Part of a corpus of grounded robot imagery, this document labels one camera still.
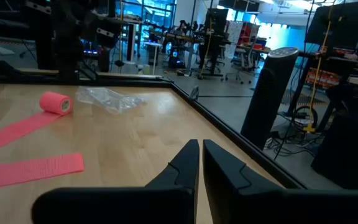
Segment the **pink tape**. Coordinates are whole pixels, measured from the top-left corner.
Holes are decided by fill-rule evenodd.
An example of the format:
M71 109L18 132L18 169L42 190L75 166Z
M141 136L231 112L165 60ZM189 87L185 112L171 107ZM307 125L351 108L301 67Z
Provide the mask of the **pink tape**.
M0 147L42 128L62 115L69 113L73 107L72 105L73 103L68 96L52 92L44 93L40 99L40 107L44 112L0 129Z
M80 153L0 164L0 187L83 170L84 163Z

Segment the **person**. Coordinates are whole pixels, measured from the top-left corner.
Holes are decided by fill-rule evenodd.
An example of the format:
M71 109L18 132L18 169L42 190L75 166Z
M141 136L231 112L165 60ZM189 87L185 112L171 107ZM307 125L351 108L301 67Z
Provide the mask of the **person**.
M354 54L345 54L344 58L350 60L358 60L358 51ZM358 113L358 86L346 83L343 85L336 85L326 90L326 94L330 101L335 102L335 109L337 112L343 113L353 112Z

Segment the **clear plastic bag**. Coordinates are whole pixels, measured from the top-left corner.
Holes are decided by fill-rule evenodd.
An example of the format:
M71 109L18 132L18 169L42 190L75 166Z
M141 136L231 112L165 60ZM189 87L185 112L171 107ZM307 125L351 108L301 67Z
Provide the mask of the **clear plastic bag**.
M75 96L80 102L101 106L113 114L122 113L145 101L142 98L121 95L103 87L80 86Z

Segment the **metal frame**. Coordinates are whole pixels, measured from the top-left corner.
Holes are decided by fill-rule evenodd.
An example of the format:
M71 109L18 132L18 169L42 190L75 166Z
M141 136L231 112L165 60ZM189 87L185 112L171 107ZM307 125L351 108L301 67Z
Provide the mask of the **metal frame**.
M220 130L234 144L243 150L248 156L263 167L270 175L277 179L284 187L292 189L307 189L296 177L291 175L286 169L278 165L272 158L264 154L260 149L253 145L244 136L233 130L225 122L219 119L215 114L199 102L189 98L179 86L173 81L162 77L115 77L111 75L98 75L96 80L71 80L63 81L57 73L45 70L37 70L31 72L22 72L22 75L3 75L0 72L0 83L9 84L32 84L32 85L87 85L87 86L141 86L141 87L157 87L170 88L191 107L199 112L211 124Z

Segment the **gray floor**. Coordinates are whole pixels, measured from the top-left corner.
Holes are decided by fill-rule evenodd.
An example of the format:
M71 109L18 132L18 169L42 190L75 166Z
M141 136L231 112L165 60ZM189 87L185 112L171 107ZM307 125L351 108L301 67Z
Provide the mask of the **gray floor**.
M26 53L23 58L19 57L19 53L26 50L23 45L16 44L0 44L0 47L4 47L14 51L15 55L8 56L0 56L1 59L10 63L14 67L31 67L36 68L36 61L32 58L31 54ZM138 65L143 65L147 63L148 53L145 49L142 48L140 51L141 57L135 58L135 62ZM114 60L117 60L117 52L114 56ZM242 122L246 116L251 97L253 95L253 91L251 88L254 88L258 75L243 75L244 84L241 85L238 81L235 80L234 77L229 77L228 81L222 82L219 77L205 77L203 80L199 80L194 76L191 77L179 77L175 73L167 73L167 69L163 68L166 65L165 62L168 59L167 55L160 54L158 56L158 67L156 67L155 74L163 75L168 78L171 78L180 88L182 88L187 93L191 93L192 89L195 86L199 86L200 95L208 95L208 96L243 96L242 98L228 98L228 97L201 97L199 98L199 102L207 107L212 113L217 115L221 120L226 122L236 131L240 131ZM197 65L194 64L195 57L193 57L192 64L194 67ZM230 63L226 62L225 67L221 67L222 73L227 72L236 72L230 66ZM113 65L112 72L117 72L118 69L115 65ZM135 65L125 65L122 68L122 73L137 73L137 68ZM303 93L308 95L310 93L310 89L308 87L304 87ZM319 100L327 101L327 97L324 93L317 92L316 97ZM286 111L288 106L281 104L279 111ZM323 113L325 112L325 105L315 106L314 109L319 114L319 119L321 119ZM289 122L277 116L273 129L278 130L286 130ZM297 150L297 146L295 145L285 145L286 148L291 150ZM271 158L275 157L275 153L272 150L264 150L264 152L269 155ZM277 162L286 168L289 172L291 172L295 177L304 182L311 189L340 189L339 186L332 183L330 180L322 177L317 174L311 167L311 161L313 157L307 153L299 153L294 154L288 157L277 157Z

